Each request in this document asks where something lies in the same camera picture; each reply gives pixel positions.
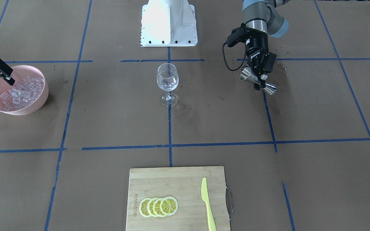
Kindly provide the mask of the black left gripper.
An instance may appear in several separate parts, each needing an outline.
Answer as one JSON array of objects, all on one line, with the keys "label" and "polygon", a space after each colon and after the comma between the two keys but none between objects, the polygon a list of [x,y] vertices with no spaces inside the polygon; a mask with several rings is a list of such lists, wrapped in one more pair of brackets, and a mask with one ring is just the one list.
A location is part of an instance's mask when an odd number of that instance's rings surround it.
[{"label": "black left gripper", "polygon": [[269,52],[268,35],[260,30],[246,28],[245,55],[249,65],[249,80],[255,90],[265,88],[266,74],[272,72],[276,54]]}]

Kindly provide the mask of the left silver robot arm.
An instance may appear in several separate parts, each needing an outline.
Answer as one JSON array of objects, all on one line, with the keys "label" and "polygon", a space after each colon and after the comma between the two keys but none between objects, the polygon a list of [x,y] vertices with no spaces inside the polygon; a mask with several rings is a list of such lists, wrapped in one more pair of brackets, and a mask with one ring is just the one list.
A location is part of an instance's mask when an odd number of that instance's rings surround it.
[{"label": "left silver robot arm", "polygon": [[269,37],[280,38],[289,28],[287,19],[280,16],[276,7],[282,0],[244,0],[243,20],[248,33],[245,41],[247,67],[243,68],[242,80],[253,83],[255,90],[274,94],[276,85],[266,83],[272,72],[277,55],[269,51]]}]

